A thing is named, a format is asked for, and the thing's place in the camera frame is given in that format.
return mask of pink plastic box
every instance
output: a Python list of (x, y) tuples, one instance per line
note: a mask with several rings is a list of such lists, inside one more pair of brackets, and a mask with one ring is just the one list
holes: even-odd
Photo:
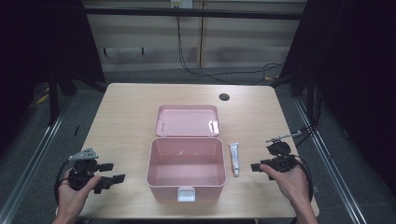
[(163, 105), (147, 181), (161, 202), (215, 201), (226, 182), (219, 118), (213, 105)]

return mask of tube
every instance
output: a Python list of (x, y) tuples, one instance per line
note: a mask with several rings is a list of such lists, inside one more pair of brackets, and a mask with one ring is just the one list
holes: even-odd
[(233, 176), (239, 176), (238, 143), (230, 144), (231, 158), (233, 160)]

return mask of box lid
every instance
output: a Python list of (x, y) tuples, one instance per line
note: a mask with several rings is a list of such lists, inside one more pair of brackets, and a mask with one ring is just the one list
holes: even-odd
[(218, 136), (218, 109), (213, 105), (162, 105), (155, 133), (162, 137)]

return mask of human arm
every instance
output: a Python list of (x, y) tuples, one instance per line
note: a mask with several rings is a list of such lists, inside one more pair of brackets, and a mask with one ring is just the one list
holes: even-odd
[[(66, 171), (64, 178), (67, 178), (68, 175), (69, 171)], [(100, 180), (101, 176), (94, 176), (81, 190), (73, 190), (70, 188), (70, 183), (67, 179), (62, 181), (58, 188), (58, 214), (53, 220), (53, 224), (75, 224), (88, 198), (88, 194), (95, 188)]]
[(309, 202), (306, 176), (299, 165), (286, 173), (277, 172), (265, 164), (262, 164), (260, 168), (276, 181), (282, 194), (290, 200), (299, 224), (318, 223)]

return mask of wall outlet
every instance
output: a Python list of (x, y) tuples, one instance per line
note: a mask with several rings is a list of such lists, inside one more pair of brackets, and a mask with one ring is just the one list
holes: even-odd
[(171, 8), (181, 8), (181, 0), (171, 0)]
[(192, 0), (181, 0), (181, 8), (192, 8)]

